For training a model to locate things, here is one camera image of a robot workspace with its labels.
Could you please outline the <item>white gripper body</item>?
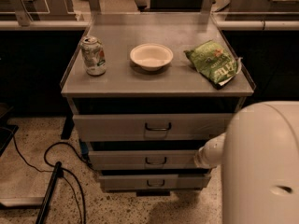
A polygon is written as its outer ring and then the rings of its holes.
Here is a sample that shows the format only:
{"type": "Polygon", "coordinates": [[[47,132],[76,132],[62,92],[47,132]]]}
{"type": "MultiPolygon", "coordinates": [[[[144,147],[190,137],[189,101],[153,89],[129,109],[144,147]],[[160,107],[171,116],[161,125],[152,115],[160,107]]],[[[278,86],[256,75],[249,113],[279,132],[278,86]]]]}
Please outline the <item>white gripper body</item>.
{"type": "Polygon", "coordinates": [[[205,156],[205,150],[200,147],[193,156],[193,161],[196,167],[203,168],[203,169],[209,169],[210,163],[207,161],[205,156]]]}

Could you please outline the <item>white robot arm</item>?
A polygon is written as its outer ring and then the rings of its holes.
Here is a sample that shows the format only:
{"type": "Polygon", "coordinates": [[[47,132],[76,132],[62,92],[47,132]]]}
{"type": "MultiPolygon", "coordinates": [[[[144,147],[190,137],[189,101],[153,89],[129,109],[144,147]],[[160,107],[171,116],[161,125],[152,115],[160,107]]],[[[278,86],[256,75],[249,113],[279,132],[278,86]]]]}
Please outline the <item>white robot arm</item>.
{"type": "Polygon", "coordinates": [[[243,108],[194,163],[221,167],[222,224],[299,224],[298,102],[243,108]]]}

